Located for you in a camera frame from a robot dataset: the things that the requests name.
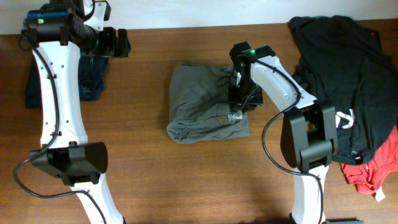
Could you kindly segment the grey shorts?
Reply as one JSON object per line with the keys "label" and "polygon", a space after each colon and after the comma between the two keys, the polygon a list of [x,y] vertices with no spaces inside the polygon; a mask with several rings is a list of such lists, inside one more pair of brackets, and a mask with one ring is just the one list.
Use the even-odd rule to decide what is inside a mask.
{"label": "grey shorts", "polygon": [[181,64],[174,68],[169,86],[167,134],[180,144],[250,136],[248,116],[233,111],[228,85],[221,81],[231,67]]}

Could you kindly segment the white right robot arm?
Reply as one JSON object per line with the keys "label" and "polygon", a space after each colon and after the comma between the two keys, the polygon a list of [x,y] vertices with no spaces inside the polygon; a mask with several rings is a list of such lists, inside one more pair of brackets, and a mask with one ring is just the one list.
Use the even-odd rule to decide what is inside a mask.
{"label": "white right robot arm", "polygon": [[307,93],[284,69],[276,56],[232,57],[236,84],[231,89],[234,109],[248,112],[262,105],[266,93],[279,112],[264,126],[282,118],[280,149],[288,167],[280,165],[263,142],[269,160],[294,177],[294,205],[290,223],[325,223],[324,184],[332,156],[337,152],[335,108]]}

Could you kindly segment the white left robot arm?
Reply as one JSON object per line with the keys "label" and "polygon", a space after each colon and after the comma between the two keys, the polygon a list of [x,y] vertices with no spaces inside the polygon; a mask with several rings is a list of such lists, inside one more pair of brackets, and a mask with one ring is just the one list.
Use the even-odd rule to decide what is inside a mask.
{"label": "white left robot arm", "polygon": [[107,148],[88,140],[78,85],[82,57],[130,52],[127,32],[104,26],[110,14],[106,1],[50,1],[27,14],[22,30],[39,70],[43,110],[41,150],[31,152],[31,164],[69,186],[92,223],[125,221],[106,181]]}

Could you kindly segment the folded dark navy garment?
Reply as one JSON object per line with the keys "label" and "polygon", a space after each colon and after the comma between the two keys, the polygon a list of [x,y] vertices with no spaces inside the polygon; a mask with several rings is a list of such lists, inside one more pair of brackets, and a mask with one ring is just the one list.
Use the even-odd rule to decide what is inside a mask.
{"label": "folded dark navy garment", "polygon": [[[81,57],[78,65],[78,89],[80,101],[95,101],[104,90],[103,75],[109,59],[99,56]],[[41,89],[39,70],[32,59],[27,86],[25,88],[25,107],[41,109]]]}

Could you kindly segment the black t-shirt with white print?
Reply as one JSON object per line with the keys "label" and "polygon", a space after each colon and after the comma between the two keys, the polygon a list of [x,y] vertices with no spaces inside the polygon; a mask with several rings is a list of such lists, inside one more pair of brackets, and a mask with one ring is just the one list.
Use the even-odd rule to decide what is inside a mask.
{"label": "black t-shirt with white print", "polygon": [[397,124],[397,69],[377,39],[346,16],[294,17],[288,26],[301,53],[295,80],[335,107],[335,162],[370,162]]}

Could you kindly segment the red garment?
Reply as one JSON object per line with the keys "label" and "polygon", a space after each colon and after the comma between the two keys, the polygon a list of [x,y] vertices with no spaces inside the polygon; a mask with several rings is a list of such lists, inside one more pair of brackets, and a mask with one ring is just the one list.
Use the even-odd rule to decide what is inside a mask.
{"label": "red garment", "polygon": [[370,162],[358,166],[340,164],[340,167],[348,184],[354,185],[359,193],[372,195],[381,202],[386,197],[382,191],[386,177],[397,172],[397,126]]}

